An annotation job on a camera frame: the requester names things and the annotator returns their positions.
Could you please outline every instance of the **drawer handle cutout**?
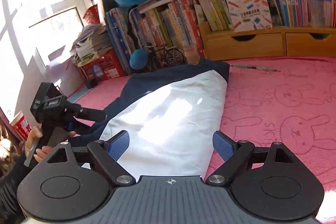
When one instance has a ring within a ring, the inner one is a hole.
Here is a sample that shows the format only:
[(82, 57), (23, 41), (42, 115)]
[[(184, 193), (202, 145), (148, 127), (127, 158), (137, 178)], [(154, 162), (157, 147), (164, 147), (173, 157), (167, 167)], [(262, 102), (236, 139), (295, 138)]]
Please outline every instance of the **drawer handle cutout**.
[(317, 39), (317, 40), (323, 40), (329, 37), (329, 34), (327, 33), (309, 33), (313, 38)]
[(237, 40), (237, 41), (249, 41), (249, 40), (252, 40), (253, 38), (255, 38), (255, 34), (249, 34), (249, 35), (240, 35), (240, 36), (236, 36), (236, 37), (232, 37), (234, 40)]

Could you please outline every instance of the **blue ball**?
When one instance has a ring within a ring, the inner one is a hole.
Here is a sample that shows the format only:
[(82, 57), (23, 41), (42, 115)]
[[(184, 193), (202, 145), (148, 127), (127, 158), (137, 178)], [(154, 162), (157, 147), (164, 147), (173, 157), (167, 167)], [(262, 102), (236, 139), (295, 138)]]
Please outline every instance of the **blue ball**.
[(133, 69), (142, 69), (147, 65), (148, 55), (144, 50), (136, 50), (132, 53), (129, 64)]

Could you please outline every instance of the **black handheld device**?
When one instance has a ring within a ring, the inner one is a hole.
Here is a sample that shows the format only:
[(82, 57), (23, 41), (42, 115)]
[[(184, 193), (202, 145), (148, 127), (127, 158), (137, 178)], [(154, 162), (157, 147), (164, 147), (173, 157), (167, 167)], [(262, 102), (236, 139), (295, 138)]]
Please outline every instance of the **black handheld device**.
[[(216, 131), (213, 146), (225, 162), (204, 182), (174, 175), (136, 182), (117, 163), (129, 142), (121, 131), (86, 147), (57, 145), (19, 185), (26, 216), (71, 224), (319, 223), (323, 186), (281, 142), (255, 147)], [(252, 169), (256, 163), (264, 164)]]
[(30, 111), (35, 120), (42, 124), (43, 137), (34, 140), (24, 163), (25, 166), (35, 167), (37, 161), (33, 155), (36, 149), (45, 145), (56, 146), (68, 139), (70, 131), (76, 131), (80, 135), (86, 134), (90, 127), (76, 118), (95, 122), (102, 122), (106, 119), (106, 113), (103, 110), (84, 108), (79, 104), (70, 103), (67, 99), (53, 83), (41, 83)]

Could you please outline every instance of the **blue textured grip pad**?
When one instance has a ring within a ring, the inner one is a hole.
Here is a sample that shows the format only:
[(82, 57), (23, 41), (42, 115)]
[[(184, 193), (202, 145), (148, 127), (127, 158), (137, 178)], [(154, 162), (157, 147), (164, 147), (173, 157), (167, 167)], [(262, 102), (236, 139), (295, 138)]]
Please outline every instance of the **blue textured grip pad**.
[(129, 134), (126, 131), (124, 134), (116, 138), (112, 143), (109, 144), (109, 149), (107, 153), (115, 160), (119, 160), (122, 154), (129, 147)]
[(232, 145), (223, 139), (217, 132), (212, 136), (212, 145), (224, 161), (227, 161), (234, 154)]

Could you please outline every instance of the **red and white cup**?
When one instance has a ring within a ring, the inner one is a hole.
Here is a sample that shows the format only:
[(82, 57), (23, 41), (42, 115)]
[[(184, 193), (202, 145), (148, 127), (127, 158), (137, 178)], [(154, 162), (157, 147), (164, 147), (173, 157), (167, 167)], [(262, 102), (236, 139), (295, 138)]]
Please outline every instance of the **red and white cup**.
[(16, 132), (20, 135), (23, 140), (27, 140), (28, 134), (31, 131), (31, 127), (22, 111), (20, 110), (18, 114), (15, 115), (14, 119), (10, 123), (12, 127), (16, 130)]

